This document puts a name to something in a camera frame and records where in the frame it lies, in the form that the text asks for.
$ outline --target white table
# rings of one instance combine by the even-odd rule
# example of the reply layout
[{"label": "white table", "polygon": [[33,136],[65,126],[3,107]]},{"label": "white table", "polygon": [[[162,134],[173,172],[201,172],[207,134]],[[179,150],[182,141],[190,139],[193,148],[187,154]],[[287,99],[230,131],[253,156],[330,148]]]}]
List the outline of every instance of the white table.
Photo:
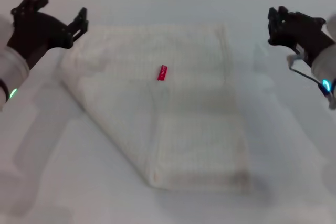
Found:
[{"label": "white table", "polygon": [[[0,0],[1,13],[9,16],[20,1]],[[269,7],[327,18],[334,3],[50,0],[45,12],[65,23],[83,6],[91,26],[225,22],[254,189],[148,187],[63,88],[56,71],[62,53],[53,49],[0,114],[0,223],[336,223],[336,112],[313,83],[287,70],[290,50],[267,45]]]}]

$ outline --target green led light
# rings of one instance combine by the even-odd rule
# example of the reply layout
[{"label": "green led light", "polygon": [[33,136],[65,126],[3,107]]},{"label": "green led light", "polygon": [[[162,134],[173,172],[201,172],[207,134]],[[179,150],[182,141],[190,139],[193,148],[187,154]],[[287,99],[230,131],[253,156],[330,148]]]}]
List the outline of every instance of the green led light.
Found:
[{"label": "green led light", "polygon": [[11,92],[11,95],[9,96],[9,98],[12,98],[12,96],[15,94],[16,91],[17,91],[17,89],[14,89],[14,90]]}]

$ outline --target white towel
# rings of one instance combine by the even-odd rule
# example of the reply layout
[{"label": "white towel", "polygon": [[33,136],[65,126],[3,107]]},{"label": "white towel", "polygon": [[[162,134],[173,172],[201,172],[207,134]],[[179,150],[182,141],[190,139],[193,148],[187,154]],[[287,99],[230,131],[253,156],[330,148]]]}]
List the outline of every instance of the white towel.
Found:
[{"label": "white towel", "polygon": [[[70,92],[154,187],[249,186],[224,31],[90,27],[61,62]],[[157,81],[161,65],[167,72]]]}]

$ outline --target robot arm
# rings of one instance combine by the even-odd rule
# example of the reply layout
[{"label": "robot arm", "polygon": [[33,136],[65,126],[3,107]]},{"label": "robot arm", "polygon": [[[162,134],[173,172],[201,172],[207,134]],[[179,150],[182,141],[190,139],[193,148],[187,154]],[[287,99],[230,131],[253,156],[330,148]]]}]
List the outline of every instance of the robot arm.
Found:
[{"label": "robot arm", "polygon": [[[290,70],[314,81],[329,101],[329,108],[336,109],[336,44],[324,32],[323,18],[313,18],[300,12],[290,13],[280,6],[270,8],[268,14],[268,42],[286,46],[295,52],[287,57]],[[292,68],[295,60],[303,60],[311,67],[316,79]]]},{"label": "robot arm", "polygon": [[51,48],[71,48],[88,30],[87,10],[82,8],[66,25],[39,10],[48,0],[23,0],[11,14],[14,32],[0,54],[0,108],[28,78],[30,70]]}]

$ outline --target red tag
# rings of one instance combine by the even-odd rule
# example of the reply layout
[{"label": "red tag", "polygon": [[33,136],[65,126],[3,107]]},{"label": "red tag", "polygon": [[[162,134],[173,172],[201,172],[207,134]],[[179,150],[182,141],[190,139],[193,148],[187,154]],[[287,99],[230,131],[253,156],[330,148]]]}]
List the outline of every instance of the red tag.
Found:
[{"label": "red tag", "polygon": [[168,68],[167,66],[161,65],[158,81],[164,81],[164,77],[166,76],[167,73],[167,68]]}]

